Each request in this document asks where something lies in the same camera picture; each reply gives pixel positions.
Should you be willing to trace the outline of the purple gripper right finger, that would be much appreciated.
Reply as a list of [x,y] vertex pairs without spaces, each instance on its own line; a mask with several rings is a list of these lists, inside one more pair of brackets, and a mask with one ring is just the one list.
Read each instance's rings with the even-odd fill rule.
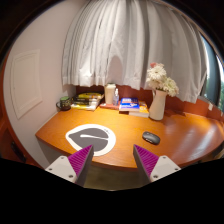
[[133,155],[144,183],[157,181],[180,170],[166,155],[157,156],[136,144],[133,145]]

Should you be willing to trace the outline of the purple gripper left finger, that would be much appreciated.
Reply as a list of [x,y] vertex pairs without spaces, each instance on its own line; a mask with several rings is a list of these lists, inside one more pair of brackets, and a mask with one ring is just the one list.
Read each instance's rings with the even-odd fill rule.
[[46,168],[46,171],[79,186],[84,186],[93,155],[93,146],[87,146],[70,156],[59,156]]

